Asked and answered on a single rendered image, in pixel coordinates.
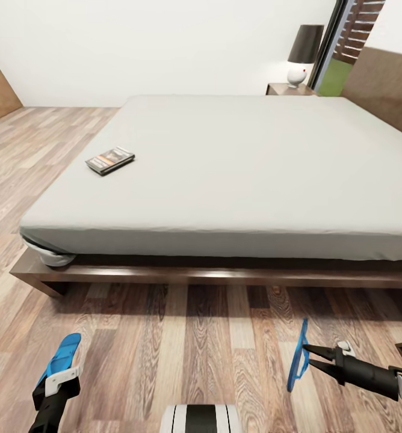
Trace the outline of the sandal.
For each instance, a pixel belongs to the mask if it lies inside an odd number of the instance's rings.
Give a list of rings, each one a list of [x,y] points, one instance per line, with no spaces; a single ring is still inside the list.
[[[306,330],[307,330],[307,325],[308,325],[308,318],[306,317],[303,321],[303,326],[302,326],[300,337],[298,340],[297,349],[295,350],[294,358],[293,358],[292,365],[291,365],[291,370],[289,371],[287,391],[290,393],[293,390],[293,386],[294,386],[294,383],[296,381],[295,379],[296,378],[300,379],[300,376],[297,376],[297,371],[298,371],[299,362],[300,362],[300,355],[302,354],[302,350],[303,350],[303,344],[304,343],[306,343],[307,345],[309,344],[308,340],[305,336]],[[304,350],[305,360],[304,360],[303,368],[300,372],[301,376],[304,374],[304,371],[308,368],[309,354],[310,354],[309,351]]]
[[[72,361],[77,347],[81,341],[81,334],[73,333],[66,336],[61,342],[60,347],[48,364],[48,368],[40,378],[39,382],[47,375],[52,376],[57,372],[61,372],[72,368]]]

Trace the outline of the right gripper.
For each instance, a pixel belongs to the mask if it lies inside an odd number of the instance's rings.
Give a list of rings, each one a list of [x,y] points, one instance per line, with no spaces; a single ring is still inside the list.
[[[357,385],[360,388],[376,392],[373,365],[343,354],[343,348],[323,347],[303,344],[303,350],[312,351],[326,360],[336,360],[336,366],[314,359],[309,364],[338,380],[338,384],[345,386],[345,382]]]

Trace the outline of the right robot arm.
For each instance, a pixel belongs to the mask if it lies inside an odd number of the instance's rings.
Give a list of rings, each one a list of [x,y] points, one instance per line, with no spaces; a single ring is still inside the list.
[[[336,348],[303,344],[303,350],[312,351],[326,360],[336,360],[336,366],[314,359],[309,364],[338,380],[338,384],[345,386],[345,382],[360,388],[376,392],[394,401],[402,400],[402,368],[388,366],[384,369],[370,363],[355,359],[348,340],[336,343]]]

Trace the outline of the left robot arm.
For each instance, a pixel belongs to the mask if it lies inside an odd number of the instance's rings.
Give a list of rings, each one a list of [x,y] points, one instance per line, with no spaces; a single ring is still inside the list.
[[[79,365],[52,376],[47,375],[37,385],[32,396],[38,414],[28,433],[57,433],[66,402],[80,393],[79,376],[84,366]]]

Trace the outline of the hardback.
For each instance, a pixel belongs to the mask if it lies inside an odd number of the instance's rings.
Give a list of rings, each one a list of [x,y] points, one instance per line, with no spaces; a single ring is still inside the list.
[[[116,147],[86,161],[86,164],[103,175],[108,171],[119,167],[135,158],[135,154],[121,147]]]

